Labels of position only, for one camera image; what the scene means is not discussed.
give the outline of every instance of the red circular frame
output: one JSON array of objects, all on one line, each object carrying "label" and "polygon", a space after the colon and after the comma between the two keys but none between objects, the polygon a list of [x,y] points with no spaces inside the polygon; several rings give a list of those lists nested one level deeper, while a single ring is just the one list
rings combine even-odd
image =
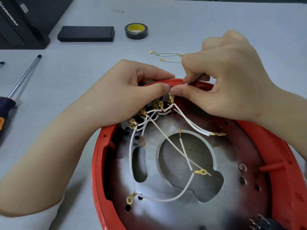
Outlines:
[{"label": "red circular frame", "polygon": [[[171,87],[183,84],[182,79],[162,81]],[[195,82],[205,91],[213,84]],[[269,172],[272,187],[272,218],[289,230],[307,230],[307,190],[297,161],[288,144],[263,127],[246,121],[236,121],[249,135],[266,165],[260,170]],[[112,142],[117,126],[103,127],[98,136],[92,161],[92,191],[96,212],[104,230],[126,230],[113,203],[103,190],[103,169],[107,148],[115,149]]]}]

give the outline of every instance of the person's left hand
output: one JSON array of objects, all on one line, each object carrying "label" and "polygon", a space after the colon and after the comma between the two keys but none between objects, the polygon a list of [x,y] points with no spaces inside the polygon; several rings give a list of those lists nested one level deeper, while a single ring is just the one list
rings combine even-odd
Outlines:
[{"label": "person's left hand", "polygon": [[76,114],[97,129],[120,123],[169,91],[169,85],[164,83],[139,84],[171,78],[175,75],[156,66],[120,60],[71,107],[78,109]]}]

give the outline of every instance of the lenovo logo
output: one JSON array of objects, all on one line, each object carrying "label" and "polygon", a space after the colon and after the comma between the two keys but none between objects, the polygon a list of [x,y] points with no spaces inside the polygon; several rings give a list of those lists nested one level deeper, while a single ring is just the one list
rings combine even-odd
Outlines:
[{"label": "lenovo logo", "polygon": [[18,23],[15,21],[15,19],[13,19],[13,17],[10,15],[10,13],[6,10],[6,8],[4,7],[4,5],[2,4],[2,2],[0,1],[0,6],[2,7],[2,9],[6,12],[6,14],[10,17],[10,19],[13,21],[13,23],[18,26]]}]

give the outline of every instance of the forearm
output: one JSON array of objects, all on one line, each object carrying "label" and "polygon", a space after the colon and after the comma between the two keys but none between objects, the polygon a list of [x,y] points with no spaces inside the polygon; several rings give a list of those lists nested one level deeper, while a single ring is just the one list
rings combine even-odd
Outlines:
[{"label": "forearm", "polygon": [[290,144],[307,161],[307,100],[276,88],[268,95],[257,124]]},{"label": "forearm", "polygon": [[96,129],[73,105],[37,138],[0,181],[0,213],[21,216],[55,205],[64,194],[82,151]]}]

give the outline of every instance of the person's right hand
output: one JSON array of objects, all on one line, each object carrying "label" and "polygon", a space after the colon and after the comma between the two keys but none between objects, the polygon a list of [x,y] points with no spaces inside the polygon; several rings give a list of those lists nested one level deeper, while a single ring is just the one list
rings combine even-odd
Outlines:
[{"label": "person's right hand", "polygon": [[256,50],[235,30],[223,37],[206,38],[200,52],[182,57],[182,65],[187,74],[184,82],[205,73],[203,81],[211,76],[216,83],[207,92],[191,85],[176,85],[171,93],[186,97],[215,116],[255,121],[263,114],[268,97],[279,89],[268,77]]}]

